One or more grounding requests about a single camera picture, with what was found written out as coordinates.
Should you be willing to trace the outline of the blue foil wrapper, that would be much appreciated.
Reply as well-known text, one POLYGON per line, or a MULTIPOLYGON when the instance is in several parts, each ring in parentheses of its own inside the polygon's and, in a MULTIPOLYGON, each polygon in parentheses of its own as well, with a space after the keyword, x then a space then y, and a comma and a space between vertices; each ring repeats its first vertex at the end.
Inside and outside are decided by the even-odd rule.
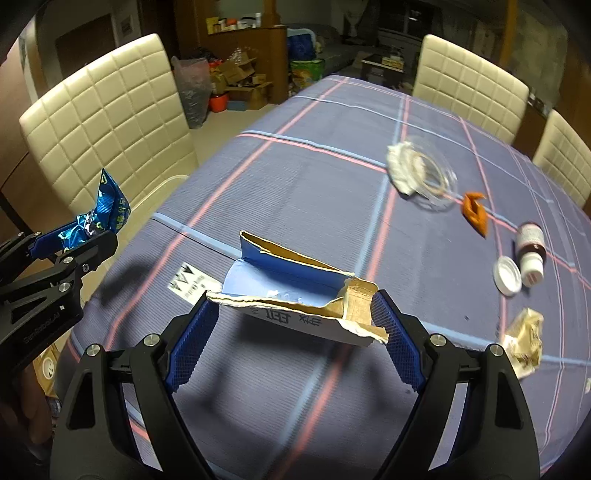
POLYGON ((117 234, 131 213, 128 200, 112 176, 102 169, 95 206, 58 233, 63 251, 73 250, 92 237, 110 231, 117 234))

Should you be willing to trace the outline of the yellow snack bag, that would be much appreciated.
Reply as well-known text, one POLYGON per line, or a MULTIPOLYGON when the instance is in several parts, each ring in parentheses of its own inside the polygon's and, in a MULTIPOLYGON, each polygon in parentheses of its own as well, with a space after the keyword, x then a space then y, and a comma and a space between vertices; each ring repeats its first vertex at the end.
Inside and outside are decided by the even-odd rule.
POLYGON ((502 346, 519 380, 533 374, 542 362, 544 316, 524 308, 506 329, 502 346))

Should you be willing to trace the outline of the white bottle cap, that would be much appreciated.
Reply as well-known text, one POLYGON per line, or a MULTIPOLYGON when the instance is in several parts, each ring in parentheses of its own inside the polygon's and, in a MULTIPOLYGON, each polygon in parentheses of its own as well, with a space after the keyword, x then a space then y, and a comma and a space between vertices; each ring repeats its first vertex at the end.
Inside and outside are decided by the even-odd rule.
POLYGON ((499 292, 506 297, 513 297, 522 289, 521 272, 508 256, 497 259, 493 267, 493 278, 499 292))

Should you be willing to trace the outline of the brown medicine bottle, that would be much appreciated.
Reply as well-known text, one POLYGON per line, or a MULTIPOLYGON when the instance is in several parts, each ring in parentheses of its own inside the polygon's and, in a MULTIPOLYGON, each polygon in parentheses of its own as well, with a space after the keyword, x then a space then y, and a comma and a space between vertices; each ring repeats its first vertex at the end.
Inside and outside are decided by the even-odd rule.
POLYGON ((516 254, 522 284, 532 288, 541 283, 544 279, 547 251, 544 232, 538 224, 526 222, 518 227, 516 254))

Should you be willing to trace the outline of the torn blue white carton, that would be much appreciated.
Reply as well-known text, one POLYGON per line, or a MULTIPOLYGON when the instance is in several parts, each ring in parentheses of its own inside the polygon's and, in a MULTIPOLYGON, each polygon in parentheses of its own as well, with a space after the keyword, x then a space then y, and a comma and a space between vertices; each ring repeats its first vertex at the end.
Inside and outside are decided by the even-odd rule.
POLYGON ((246 231, 240 233, 240 251, 221 290, 207 292, 211 301, 339 343, 388 343, 386 329, 370 313, 375 283, 246 231))

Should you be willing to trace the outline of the orange peel piece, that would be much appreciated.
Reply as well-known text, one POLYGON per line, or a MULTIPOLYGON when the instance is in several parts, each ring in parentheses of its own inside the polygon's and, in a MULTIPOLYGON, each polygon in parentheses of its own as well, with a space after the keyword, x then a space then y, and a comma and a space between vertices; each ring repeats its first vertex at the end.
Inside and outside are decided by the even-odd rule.
POLYGON ((488 216, 485 207, 480 203, 485 199, 481 192, 466 192, 462 200, 461 211, 464 218, 483 238, 488 234, 488 216))

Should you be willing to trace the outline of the clear plastic round lid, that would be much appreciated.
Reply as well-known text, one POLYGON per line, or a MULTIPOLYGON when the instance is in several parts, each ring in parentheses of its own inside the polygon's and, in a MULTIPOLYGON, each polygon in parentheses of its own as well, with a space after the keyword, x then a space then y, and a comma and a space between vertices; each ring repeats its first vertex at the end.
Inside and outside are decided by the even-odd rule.
POLYGON ((451 164, 428 139, 412 135, 398 143, 405 141, 411 142, 415 150, 421 153, 425 163, 426 179, 424 185, 414 195, 405 196, 398 193, 401 197, 412 200, 422 209, 435 212, 448 211, 452 208, 458 194, 458 179, 451 164))

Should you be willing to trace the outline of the white tissue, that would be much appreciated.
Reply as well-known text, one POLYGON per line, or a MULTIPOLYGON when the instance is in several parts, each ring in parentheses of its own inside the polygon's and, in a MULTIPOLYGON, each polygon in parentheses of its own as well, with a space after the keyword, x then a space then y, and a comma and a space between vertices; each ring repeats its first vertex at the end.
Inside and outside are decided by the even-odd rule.
POLYGON ((424 185, 425 163, 411 142, 390 145, 386 164, 389 178, 400 194, 412 196, 424 185))

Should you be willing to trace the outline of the white table sticker left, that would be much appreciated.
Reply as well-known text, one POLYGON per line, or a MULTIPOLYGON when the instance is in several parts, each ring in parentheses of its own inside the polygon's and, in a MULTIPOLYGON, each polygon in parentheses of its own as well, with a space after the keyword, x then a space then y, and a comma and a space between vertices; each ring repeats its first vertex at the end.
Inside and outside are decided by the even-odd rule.
POLYGON ((190 305, 195 305, 206 291, 219 292, 221 282, 183 262, 169 281, 168 289, 190 305))

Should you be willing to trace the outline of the cream chair left side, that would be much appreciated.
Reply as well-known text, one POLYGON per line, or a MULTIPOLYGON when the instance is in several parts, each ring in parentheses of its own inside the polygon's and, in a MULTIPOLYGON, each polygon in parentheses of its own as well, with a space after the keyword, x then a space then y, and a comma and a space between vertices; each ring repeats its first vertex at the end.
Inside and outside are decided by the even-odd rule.
POLYGON ((19 123, 30 154, 73 214, 93 206, 103 171, 137 205, 198 166, 155 34, 82 67, 34 102, 19 123))

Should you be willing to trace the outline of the cream chair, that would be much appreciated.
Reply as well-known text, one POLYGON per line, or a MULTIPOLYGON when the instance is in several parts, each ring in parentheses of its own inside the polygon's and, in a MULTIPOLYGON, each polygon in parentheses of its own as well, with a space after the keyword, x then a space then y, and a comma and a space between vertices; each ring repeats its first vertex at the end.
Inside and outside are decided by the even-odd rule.
POLYGON ((82 67, 34 102, 19 123, 30 154, 73 214, 93 206, 103 171, 137 205, 198 166, 155 34, 82 67))
POLYGON ((422 42, 413 95, 511 144, 525 115, 529 88, 485 58, 428 34, 422 42))
POLYGON ((583 207, 591 191, 591 152, 562 115, 553 109, 533 163, 583 207))

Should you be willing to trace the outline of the orange bucket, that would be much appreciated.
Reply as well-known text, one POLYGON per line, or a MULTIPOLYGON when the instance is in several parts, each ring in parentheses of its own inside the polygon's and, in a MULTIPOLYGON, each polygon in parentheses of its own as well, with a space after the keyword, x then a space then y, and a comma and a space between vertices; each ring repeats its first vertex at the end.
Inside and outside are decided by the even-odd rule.
POLYGON ((211 95, 208 101, 208 109, 212 113, 221 113, 228 108, 228 94, 211 95))

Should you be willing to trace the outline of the grey plastic bag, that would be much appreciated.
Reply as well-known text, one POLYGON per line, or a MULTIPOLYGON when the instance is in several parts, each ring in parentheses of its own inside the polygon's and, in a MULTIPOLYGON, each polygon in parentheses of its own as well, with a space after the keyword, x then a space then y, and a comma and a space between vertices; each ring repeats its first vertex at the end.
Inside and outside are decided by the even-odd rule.
POLYGON ((187 124, 197 129, 204 124, 212 94, 208 62, 205 58, 180 60, 173 56, 171 65, 187 124))

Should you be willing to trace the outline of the cardboard boxes pile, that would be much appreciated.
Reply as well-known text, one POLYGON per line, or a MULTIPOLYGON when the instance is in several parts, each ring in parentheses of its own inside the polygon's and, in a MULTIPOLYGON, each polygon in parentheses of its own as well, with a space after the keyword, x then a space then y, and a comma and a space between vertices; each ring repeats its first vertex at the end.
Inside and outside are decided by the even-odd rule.
POLYGON ((273 82, 256 70, 256 56, 235 48, 225 60, 209 64, 212 94, 228 94, 228 111, 259 110, 269 104, 273 82))

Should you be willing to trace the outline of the wooden partition counter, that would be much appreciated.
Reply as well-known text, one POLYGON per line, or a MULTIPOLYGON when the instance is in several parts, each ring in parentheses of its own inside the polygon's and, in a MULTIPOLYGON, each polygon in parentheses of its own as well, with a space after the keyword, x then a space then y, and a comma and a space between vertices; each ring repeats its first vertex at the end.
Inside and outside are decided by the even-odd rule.
POLYGON ((201 46, 226 59, 236 48, 256 57, 256 72, 266 74, 270 103, 280 104, 288 97, 287 27, 231 30, 204 36, 201 46))

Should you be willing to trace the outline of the green shopping bag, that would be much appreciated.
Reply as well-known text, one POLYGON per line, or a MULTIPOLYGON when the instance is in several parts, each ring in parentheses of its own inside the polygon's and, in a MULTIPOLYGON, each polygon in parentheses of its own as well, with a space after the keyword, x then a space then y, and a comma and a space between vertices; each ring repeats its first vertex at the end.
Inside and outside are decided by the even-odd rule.
POLYGON ((314 83, 322 80, 325 74, 325 60, 317 58, 314 60, 291 60, 290 71, 294 79, 304 83, 314 83))

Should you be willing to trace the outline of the cream chair far right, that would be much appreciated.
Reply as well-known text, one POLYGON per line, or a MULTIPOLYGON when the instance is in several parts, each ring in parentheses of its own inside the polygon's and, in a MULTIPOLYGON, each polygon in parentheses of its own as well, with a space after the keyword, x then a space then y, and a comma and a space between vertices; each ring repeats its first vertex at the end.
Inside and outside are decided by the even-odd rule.
POLYGON ((583 207, 591 191, 591 152, 562 115, 553 109, 533 163, 583 207))

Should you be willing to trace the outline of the coffee table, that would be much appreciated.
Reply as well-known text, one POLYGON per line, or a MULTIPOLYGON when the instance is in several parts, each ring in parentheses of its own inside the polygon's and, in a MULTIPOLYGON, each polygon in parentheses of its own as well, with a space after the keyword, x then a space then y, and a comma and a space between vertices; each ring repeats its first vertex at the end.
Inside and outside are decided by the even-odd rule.
POLYGON ((361 79, 368 81, 374 69, 382 74, 382 85, 398 89, 404 77, 404 61, 393 59, 382 54, 370 54, 362 59, 361 79))

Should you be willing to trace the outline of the cream chair far middle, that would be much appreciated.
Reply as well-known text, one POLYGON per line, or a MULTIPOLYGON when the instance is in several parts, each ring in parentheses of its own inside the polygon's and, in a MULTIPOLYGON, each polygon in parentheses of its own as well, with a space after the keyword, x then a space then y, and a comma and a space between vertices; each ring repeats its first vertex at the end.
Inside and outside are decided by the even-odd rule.
POLYGON ((413 95, 511 144, 525 115, 529 88, 485 58, 428 34, 422 42, 413 95))

